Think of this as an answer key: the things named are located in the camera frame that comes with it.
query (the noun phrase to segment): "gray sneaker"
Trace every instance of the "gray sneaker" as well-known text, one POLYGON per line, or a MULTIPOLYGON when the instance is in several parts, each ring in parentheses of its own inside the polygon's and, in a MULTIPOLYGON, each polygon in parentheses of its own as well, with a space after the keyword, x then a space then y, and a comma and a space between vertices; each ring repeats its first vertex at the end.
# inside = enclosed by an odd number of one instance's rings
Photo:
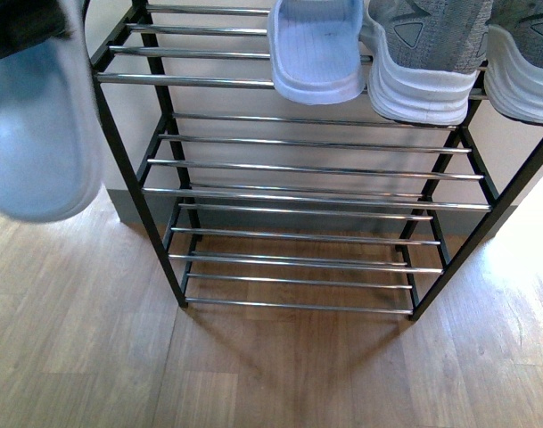
POLYGON ((495 0, 485 90, 500 113, 543 123, 543 0, 495 0))
POLYGON ((371 0, 360 39, 374 54, 374 109, 388 119, 461 123, 487 52, 492 1, 371 0))

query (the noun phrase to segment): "chrome rod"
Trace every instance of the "chrome rod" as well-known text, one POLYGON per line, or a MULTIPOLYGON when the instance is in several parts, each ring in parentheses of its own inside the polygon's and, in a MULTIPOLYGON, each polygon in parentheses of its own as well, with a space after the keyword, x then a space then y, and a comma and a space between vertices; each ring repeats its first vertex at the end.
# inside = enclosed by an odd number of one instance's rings
POLYGON ((180 34, 187 36, 241 36, 265 37, 266 29, 233 29, 213 27, 188 27, 176 25, 127 24, 127 28, 135 33, 144 34, 180 34))
POLYGON ((316 187, 293 187, 280 185, 221 185, 208 183, 190 183, 194 187, 209 187, 212 189, 235 189, 235 190, 262 190, 266 192, 295 192, 295 193, 328 193, 328 194, 351 194, 353 196, 374 196, 381 198, 413 198, 418 199, 421 193, 389 193, 389 192, 353 192, 342 189, 324 189, 316 187))
POLYGON ((149 159, 150 165, 159 167, 184 167, 198 169, 248 169, 256 171, 298 172, 313 174, 335 174, 343 176, 376 176, 417 178, 423 180, 481 180, 483 176, 476 174, 454 174, 445 172, 416 172, 416 171, 389 171, 383 169, 354 169, 332 167, 294 167, 288 165, 255 165, 246 163, 224 162, 196 162, 192 160, 164 160, 149 159))
POLYGON ((173 136, 162 134, 161 140, 181 141, 183 143, 208 143, 208 144, 267 144, 301 147, 319 147, 327 149, 350 150, 376 150, 378 152, 414 152, 431 154, 468 154, 471 149, 453 147, 428 147, 416 145, 397 144, 368 144, 368 143, 335 143, 327 141, 293 141, 293 140, 268 140, 260 138, 214 138, 203 136, 173 136))
POLYGON ((271 80, 238 79, 238 78, 182 78, 178 76, 149 74, 97 73, 101 83, 125 83, 127 85, 155 86, 202 86, 202 87, 234 87, 239 89, 273 89, 271 80))
POLYGON ((232 193, 232 192, 212 192, 205 190, 188 189, 160 189, 145 187, 143 192, 149 194, 174 194, 198 198, 222 198, 246 201, 269 201, 269 202, 309 202, 309 203, 332 203, 340 205, 354 205, 357 207, 385 207, 400 209, 419 209, 419 210, 469 210, 487 212, 491 210, 490 205, 479 203, 452 203, 452 202, 402 202, 402 201, 375 201, 358 199, 339 199, 339 198, 308 198, 299 196, 283 196, 273 194, 255 194, 255 193, 232 193))
POLYGON ((355 212, 355 211, 321 211, 321 210, 282 210, 278 208, 253 208, 236 207, 230 205, 208 205, 201 203, 181 203, 180 208, 185 210, 210 210, 210 211, 238 211, 238 212, 257 212, 270 214, 304 214, 314 216, 332 216, 332 217, 356 217, 356 218, 382 218, 386 220, 411 220, 411 221, 430 221, 432 216, 415 216, 408 214, 384 214, 378 212, 355 212))
POLYGON ((305 268, 325 268, 325 269, 351 269, 364 270, 371 272, 395 272, 402 274, 443 274, 441 269, 429 267, 398 267, 374 264, 351 264, 351 263, 313 263, 307 261, 283 261, 273 259, 246 259, 233 257, 211 257, 211 256, 187 256, 170 254, 171 259, 180 259, 185 261, 198 261, 207 263, 237 263, 249 265, 268 265, 268 266, 292 266, 305 268))
POLYGON ((339 265, 368 265, 368 266, 407 266, 405 261, 372 261, 372 260, 349 260, 349 259, 321 259, 317 257, 290 257, 290 256, 269 256, 266 254, 235 254, 231 252, 210 252, 193 251, 193 256, 207 257, 234 257, 236 259, 255 259, 255 260, 279 260, 279 261, 309 261, 312 263, 336 263, 339 265))
POLYGON ((150 13, 191 13, 194 15, 268 16, 269 9, 258 7, 176 6, 172 4, 147 4, 150 13))
POLYGON ((160 58, 196 58, 206 60, 269 60, 269 53, 193 51, 173 47, 127 47, 110 46, 117 55, 132 55, 160 58))
POLYGON ((255 306, 259 308, 282 308, 282 309, 309 309, 309 310, 331 310, 342 312, 371 312, 375 314, 393 314, 393 315, 412 315, 414 311, 409 309, 377 309, 377 308, 355 308, 350 306, 319 306, 319 305, 299 305, 294 303, 264 303, 256 301, 239 300, 219 300, 204 299, 197 297, 186 297, 190 303, 210 304, 210 305, 234 305, 234 306, 255 306))
POLYGON ((319 285, 330 287, 355 287, 355 288, 375 288, 382 290, 411 290, 409 284, 368 284, 368 283, 347 283, 343 281, 311 281, 305 279, 285 279, 285 278, 264 278, 258 276, 227 276, 227 275, 208 275, 208 274, 188 274, 189 278, 207 279, 214 281, 247 281, 250 283, 270 283, 270 284, 299 284, 299 285, 319 285))
MULTIPOLYGON (((193 120, 232 120, 238 122, 275 122, 275 123, 298 123, 301 125, 331 125, 343 127, 374 127, 374 128, 415 128, 432 129, 427 127, 417 127, 406 123, 396 123, 392 121, 366 121, 349 119, 312 119, 312 118, 278 118, 271 116, 237 116, 237 115, 215 115, 215 114, 197 114, 197 113, 172 113, 175 119, 193 119, 193 120)), ((456 127, 433 127, 439 131, 453 131, 456 127)))
POLYGON ((192 235, 229 236, 233 238, 285 239, 322 243, 363 243, 370 245, 440 245, 440 241, 416 241, 412 239, 373 238, 364 236, 280 234, 276 232, 248 232, 243 230, 172 227, 172 232, 192 235))

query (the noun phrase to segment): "white wall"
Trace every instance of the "white wall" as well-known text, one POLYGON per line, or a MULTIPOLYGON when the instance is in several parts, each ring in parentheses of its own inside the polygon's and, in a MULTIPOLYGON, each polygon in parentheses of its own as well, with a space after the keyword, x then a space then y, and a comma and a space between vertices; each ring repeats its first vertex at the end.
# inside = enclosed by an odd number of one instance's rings
MULTIPOLYGON (((162 4, 209 4, 228 6, 270 7, 269 0, 243 0, 239 4, 233 0, 179 1, 164 0, 162 4)), ((116 24, 119 17, 129 7, 128 0, 93 0, 86 21, 86 37, 89 53, 92 53, 116 24)), ((154 16, 156 23, 212 25, 216 27, 254 27, 264 28, 263 18, 210 17, 189 15, 174 17, 154 16)), ((160 36, 160 44, 184 48, 231 50, 239 52, 267 50, 267 40, 244 37, 185 37, 160 36)), ((138 35, 129 39, 130 45, 140 45, 138 35)), ((218 78, 270 78, 268 62, 212 61, 212 60, 165 60, 168 74, 183 76, 210 76, 218 78)), ((143 58, 115 59, 109 71, 149 73, 143 58)), ((111 104, 115 119, 124 138, 129 155, 135 165, 140 161, 148 144, 151 132, 158 120, 155 93, 150 86, 105 85, 105 94, 111 104)), ((193 87, 171 88, 175 109, 182 112, 205 112, 226 114, 258 114, 285 117, 320 117, 340 119, 382 120, 371 109, 367 96, 361 96, 349 103, 334 106, 302 106, 283 99, 272 90, 245 89, 206 89, 193 87)), ((348 142, 379 142, 393 144, 442 145, 447 137, 443 131, 423 131, 387 128, 349 128, 349 127, 310 127, 293 124, 253 124, 241 122, 216 122, 182 120, 180 132, 192 136, 245 136, 269 137, 278 139, 309 139, 348 142)), ((542 128, 535 128, 513 122, 497 114, 485 102, 475 117, 471 130, 491 175, 499 189, 504 188, 511 176, 522 164, 526 156, 543 135, 542 128)), ((254 148, 252 146, 231 145, 187 145, 189 160, 240 161, 269 163, 279 165, 318 165, 332 167, 354 167, 365 169, 405 169, 428 171, 435 157, 431 155, 407 155, 395 152, 366 151, 324 151, 287 147, 254 148)), ((162 152, 169 159, 169 151, 162 152)), ((107 151, 105 185, 109 189, 124 189, 114 160, 107 151)), ((466 159, 455 158, 448 172, 472 173, 466 159)), ((289 185, 310 185, 340 187, 351 189, 400 190, 419 192, 423 180, 391 180, 388 178, 277 175, 262 176, 252 173, 235 177, 233 171, 192 170, 193 181, 239 181, 242 183, 276 183, 289 185)), ((174 169, 158 169, 151 174, 149 185, 177 187, 174 169)), ((443 182, 436 193, 438 201, 483 202, 479 186, 476 184, 453 184, 443 182)))

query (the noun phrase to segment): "knit shoe upper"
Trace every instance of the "knit shoe upper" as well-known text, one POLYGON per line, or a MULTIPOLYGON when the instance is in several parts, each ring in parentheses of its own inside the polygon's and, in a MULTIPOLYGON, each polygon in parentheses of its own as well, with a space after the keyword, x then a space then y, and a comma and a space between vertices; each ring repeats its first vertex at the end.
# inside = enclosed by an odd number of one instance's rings
POLYGON ((522 56, 543 69, 543 0, 495 0, 490 24, 511 33, 522 56))
POLYGON ((485 59, 492 0, 371 0, 393 61, 402 67, 473 73, 485 59))

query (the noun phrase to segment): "laminate flooring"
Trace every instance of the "laminate flooring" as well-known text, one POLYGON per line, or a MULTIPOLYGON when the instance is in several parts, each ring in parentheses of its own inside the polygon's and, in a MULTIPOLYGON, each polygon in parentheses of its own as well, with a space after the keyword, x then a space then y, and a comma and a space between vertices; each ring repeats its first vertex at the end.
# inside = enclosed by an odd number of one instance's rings
MULTIPOLYGON (((315 310, 178 309, 142 228, 120 223, 106 193, 57 224, 0 217, 0 428, 543 427, 543 206, 525 205, 415 324, 315 310)), ((331 258, 366 251, 231 242, 201 246, 331 258)), ((398 257, 373 248, 368 257, 398 257)), ((412 257, 438 263, 434 249, 412 257)), ((231 265, 217 272, 277 275, 231 265)), ((313 278, 304 267, 293 274, 313 278)), ((203 280, 192 280, 190 293, 406 301, 382 291, 203 280)))

